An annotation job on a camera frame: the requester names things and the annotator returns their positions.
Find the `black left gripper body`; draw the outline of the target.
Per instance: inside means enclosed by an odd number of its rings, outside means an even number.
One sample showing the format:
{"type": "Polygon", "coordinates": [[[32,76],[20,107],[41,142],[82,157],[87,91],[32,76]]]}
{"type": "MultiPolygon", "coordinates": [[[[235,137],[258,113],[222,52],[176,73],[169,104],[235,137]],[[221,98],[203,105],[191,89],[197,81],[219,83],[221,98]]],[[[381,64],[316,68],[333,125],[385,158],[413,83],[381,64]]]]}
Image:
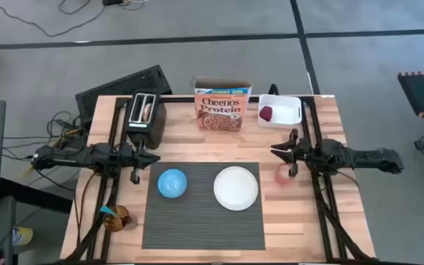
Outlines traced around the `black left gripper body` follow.
{"type": "Polygon", "coordinates": [[[130,175],[130,181],[133,184],[139,184],[141,178],[138,173],[139,169],[139,154],[141,151],[141,143],[138,144],[129,144],[128,142],[124,142],[119,146],[119,155],[121,158],[122,166],[131,166],[132,171],[130,175]]]}

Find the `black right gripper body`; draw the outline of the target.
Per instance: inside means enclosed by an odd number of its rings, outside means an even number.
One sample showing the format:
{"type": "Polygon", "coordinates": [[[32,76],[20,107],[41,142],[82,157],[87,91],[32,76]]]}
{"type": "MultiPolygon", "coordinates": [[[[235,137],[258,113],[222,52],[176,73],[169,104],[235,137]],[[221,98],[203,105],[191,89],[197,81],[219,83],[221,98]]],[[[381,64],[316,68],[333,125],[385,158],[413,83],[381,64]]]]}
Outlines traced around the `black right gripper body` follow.
{"type": "Polygon", "coordinates": [[[312,149],[309,140],[300,138],[298,134],[298,129],[293,129],[289,135],[289,148],[292,153],[291,168],[289,170],[290,177],[295,177],[298,173],[297,161],[305,161],[305,157],[311,153],[312,149]]]}

